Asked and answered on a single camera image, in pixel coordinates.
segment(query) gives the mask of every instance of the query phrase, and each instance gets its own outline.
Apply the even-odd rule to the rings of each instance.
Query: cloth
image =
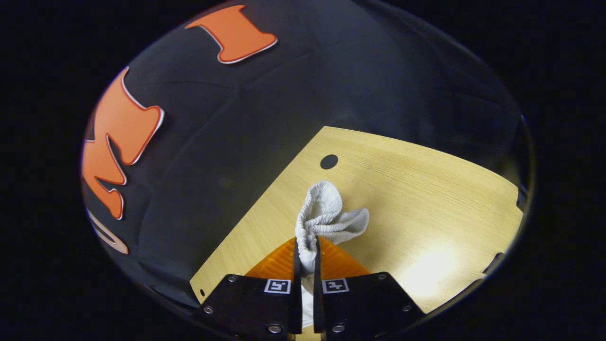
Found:
[[[328,181],[320,181],[307,191],[297,217],[295,236],[301,259],[303,328],[313,324],[313,273],[318,254],[317,236],[339,244],[361,235],[368,225],[368,209],[341,212],[342,209],[343,201],[337,188]]]

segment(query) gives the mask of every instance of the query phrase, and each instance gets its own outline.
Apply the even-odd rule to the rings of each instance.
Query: wooden surface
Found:
[[[322,169],[329,154],[339,161]],[[322,180],[337,187],[344,211],[370,212],[366,232],[339,247],[370,272],[391,273],[423,312],[483,277],[522,219],[517,187],[490,170],[416,144],[324,127],[191,279],[200,302],[200,289],[245,274],[292,238],[308,188]]]
[[[301,333],[296,336],[296,341],[318,341],[320,339],[320,334],[313,333],[313,326],[303,328]]]

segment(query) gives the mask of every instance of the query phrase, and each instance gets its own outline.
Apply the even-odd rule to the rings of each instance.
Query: bolt head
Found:
[[[269,332],[272,334],[279,334],[282,332],[282,327],[280,327],[278,325],[272,325],[272,326],[267,327],[267,330],[269,330]]]
[[[333,327],[333,333],[341,333],[344,330],[345,330],[345,326],[344,325],[335,325]]]

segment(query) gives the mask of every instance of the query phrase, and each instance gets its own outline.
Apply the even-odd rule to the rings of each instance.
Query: orange foam pad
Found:
[[[348,255],[339,246],[331,243],[324,237],[320,239],[320,276],[323,280],[344,279],[347,277],[369,275],[357,260]]]
[[[295,238],[278,246],[249,272],[248,277],[258,279],[293,280],[293,257],[295,256]]]
[[[319,237],[321,250],[321,277],[323,280],[343,279],[347,277],[368,275],[366,270],[352,256]],[[246,276],[260,279],[292,280],[293,257],[295,256],[295,238],[280,245],[268,256],[255,265]]]

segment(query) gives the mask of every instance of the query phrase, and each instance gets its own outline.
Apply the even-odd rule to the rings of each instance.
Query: black background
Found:
[[[78,178],[85,125],[109,82],[154,40],[213,3],[3,5],[11,38],[3,131],[16,146],[5,178],[11,256],[2,333],[9,339],[204,338],[136,289],[104,254],[85,217]],[[468,300],[412,339],[604,334],[606,295],[595,288],[604,287],[598,231],[605,221],[592,219],[599,207],[592,192],[604,179],[597,170],[604,144],[603,9],[597,1],[398,5],[494,68],[527,116],[539,162],[533,214],[519,248]],[[589,176],[592,167],[596,174]]]

